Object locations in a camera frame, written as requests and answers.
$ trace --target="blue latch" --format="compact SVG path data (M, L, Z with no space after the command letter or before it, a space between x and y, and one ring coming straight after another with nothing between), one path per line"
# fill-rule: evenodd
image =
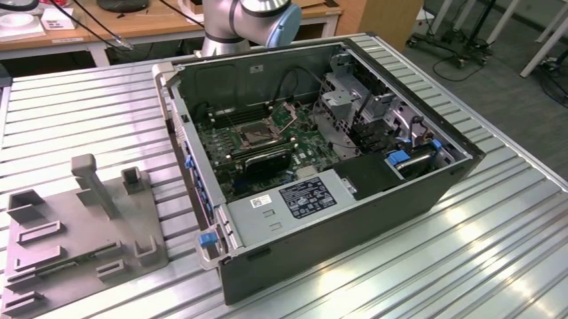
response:
M436 151L439 151L439 149L442 148L442 142L435 139L431 140L431 145L434 146Z
M407 156L404 151L395 151L388 154L387 160L390 165L396 165L398 163L402 163L403 161L407 161L410 159L410 156Z
M198 235L198 245L201 248L212 246L217 242L216 234L212 231L211 233L204 233Z
M185 157L185 169L189 169L193 167L193 160L190 158L190 155L186 155Z

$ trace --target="metal frame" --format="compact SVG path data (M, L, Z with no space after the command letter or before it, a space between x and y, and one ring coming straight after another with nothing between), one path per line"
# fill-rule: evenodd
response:
M324 17L301 19L301 25L323 24L320 37L327 38L335 35L337 20L339 20L339 15L327 15ZM188 31L188 32L178 32L178 33L165 33L162 35L148 35L144 37L132 37L132 38L128 38L128 42L136 45L142 43L153 43L153 42L198 38L202 36L204 36L204 31L196 30L196 31ZM55 53L88 51L94 61L94 65L97 67L101 67L101 66L109 66L105 49L106 49L106 45L100 41L69 43L65 45L57 45L51 47L38 47L38 48L29 48L29 49L0 51L0 60L6 60L9 58L21 58L26 56L38 56L38 55L47 55L47 54L55 54Z

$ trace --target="aluminum table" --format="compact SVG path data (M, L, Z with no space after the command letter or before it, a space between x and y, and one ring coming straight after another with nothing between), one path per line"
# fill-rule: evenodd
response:
M152 179L169 255L165 268L39 318L568 315L566 182L383 41L351 39L487 156L427 213L232 306L190 245L197 225L160 118L157 61L14 79L1 95L0 207L15 189L74 188L76 154L97 156L101 179L136 165Z

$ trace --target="black cable on desk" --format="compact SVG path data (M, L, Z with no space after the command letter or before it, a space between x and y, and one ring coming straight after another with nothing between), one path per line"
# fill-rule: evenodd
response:
M84 13L90 17L90 19L93 19L93 21L96 22L97 25L100 25L100 27L109 33L109 35L112 35L112 37L116 39L118 36L116 35L116 33L113 33L98 21L97 18L94 18L94 16L90 14L90 12L88 12L88 10L85 9L85 7L80 4L80 2L77 0L74 0L74 3L77 4L77 7L80 7L80 10L84 11Z
M82 29L85 29L101 42L104 42L105 45L108 45L108 47L113 48L114 51L122 55L130 62L134 62L132 60L132 58L106 40L104 40L96 33L94 31L92 31L62 8L59 5L57 5L57 3L54 2L54 0L47 0L51 5L54 6L54 9L57 9L57 11L66 17L69 18L69 20L72 22L74 22L80 27L82 27Z
M162 5L165 7L168 7L169 9L172 9L178 15L181 15L185 19L188 19L192 23L194 23L196 25L198 25L202 29L204 29L204 25L202 23L200 23L197 20L194 20L193 18L190 18L185 13L180 12L177 10L177 8L174 8L169 3L165 2L165 0L157 0L160 3L162 3Z

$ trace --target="desk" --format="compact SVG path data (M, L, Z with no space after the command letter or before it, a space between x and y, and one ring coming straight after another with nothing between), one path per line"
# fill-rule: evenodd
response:
M178 8L176 0L168 3ZM112 32L129 43L153 43L202 37L204 32L197 25L188 24L185 19L169 10L157 0L149 1L146 10L126 13L117 19L117 13L108 12L96 6L94 0L82 0L81 4ZM78 21L90 28L102 39L112 39L102 28L76 9ZM301 25L323 24L321 37L335 34L336 20L341 9L325 5L313 5L301 10ZM82 28L65 31L47 31L43 37L0 43L0 60L38 56L45 54L88 51L96 66L108 66L109 61L104 49L106 45Z

